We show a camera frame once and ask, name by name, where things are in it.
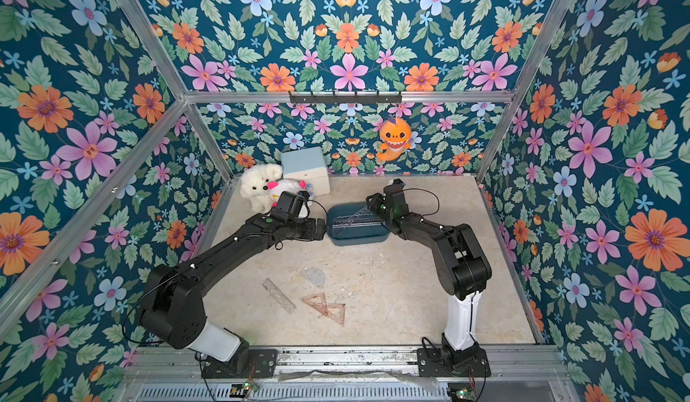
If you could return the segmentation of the teal plastic storage box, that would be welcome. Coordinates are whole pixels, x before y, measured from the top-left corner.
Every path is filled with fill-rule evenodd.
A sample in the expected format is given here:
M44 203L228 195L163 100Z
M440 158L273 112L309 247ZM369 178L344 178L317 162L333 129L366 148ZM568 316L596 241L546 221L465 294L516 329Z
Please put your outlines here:
M348 247L383 242L390 231L364 202L351 202L327 211L327 234L337 247Z

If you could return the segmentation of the clear stencil ruler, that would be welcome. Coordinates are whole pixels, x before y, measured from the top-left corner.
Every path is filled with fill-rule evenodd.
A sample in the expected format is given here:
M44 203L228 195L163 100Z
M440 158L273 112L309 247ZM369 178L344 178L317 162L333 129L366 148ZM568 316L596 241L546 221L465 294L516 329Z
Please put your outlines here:
M377 215L375 215L375 213L372 213L367 209L362 209L360 211L356 211L351 215L344 215L338 217L335 220L334 225L341 227L377 226L380 224L380 222L381 220L378 218Z

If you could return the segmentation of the pink stencil ruler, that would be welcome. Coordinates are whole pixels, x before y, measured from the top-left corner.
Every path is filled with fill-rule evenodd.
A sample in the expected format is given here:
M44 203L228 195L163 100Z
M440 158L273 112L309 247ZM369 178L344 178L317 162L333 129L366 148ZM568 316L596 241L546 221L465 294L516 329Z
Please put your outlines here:
M380 224L382 224L381 220L379 220L378 218L373 218L373 217L349 218L349 219L337 219L332 224L332 227L334 225L360 224L360 223L380 223Z

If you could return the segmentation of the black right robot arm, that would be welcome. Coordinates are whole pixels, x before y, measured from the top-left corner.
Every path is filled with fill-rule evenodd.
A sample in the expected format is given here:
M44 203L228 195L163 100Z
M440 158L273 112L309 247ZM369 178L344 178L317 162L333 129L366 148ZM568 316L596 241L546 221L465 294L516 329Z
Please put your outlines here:
M403 191L375 193L366 205L392 234L431 251L438 281L448 295L443 347L452 353L473 348L479 303L492 278L492 267L473 229L467 224L443 225L410 211Z

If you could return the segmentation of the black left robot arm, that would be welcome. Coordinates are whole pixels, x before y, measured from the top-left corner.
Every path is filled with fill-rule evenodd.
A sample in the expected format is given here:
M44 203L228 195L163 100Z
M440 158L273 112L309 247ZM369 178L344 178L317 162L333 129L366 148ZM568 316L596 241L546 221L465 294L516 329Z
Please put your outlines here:
M147 279L136 323L176 349L190 349L220 362L241 350L243 339L210 321L204 298L250 258L291 240L321 241L323 219L285 219L256 214L240 229L196 258L159 265Z

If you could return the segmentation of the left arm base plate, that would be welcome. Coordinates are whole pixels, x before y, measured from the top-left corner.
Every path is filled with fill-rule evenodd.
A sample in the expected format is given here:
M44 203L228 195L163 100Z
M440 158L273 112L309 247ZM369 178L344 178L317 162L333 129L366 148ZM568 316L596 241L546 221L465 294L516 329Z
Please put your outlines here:
M267 379L274 375L278 359L275 349L249 348L235 354L228 362L208 357L202 362L204 379Z

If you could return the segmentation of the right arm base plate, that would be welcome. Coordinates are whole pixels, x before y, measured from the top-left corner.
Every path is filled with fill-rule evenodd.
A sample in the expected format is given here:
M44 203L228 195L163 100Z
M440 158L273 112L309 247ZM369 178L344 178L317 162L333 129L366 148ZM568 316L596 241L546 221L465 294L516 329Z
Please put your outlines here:
M416 355L421 377L483 379L492 376L487 353L481 346L472 346L461 351L438 351L423 347L416 351Z

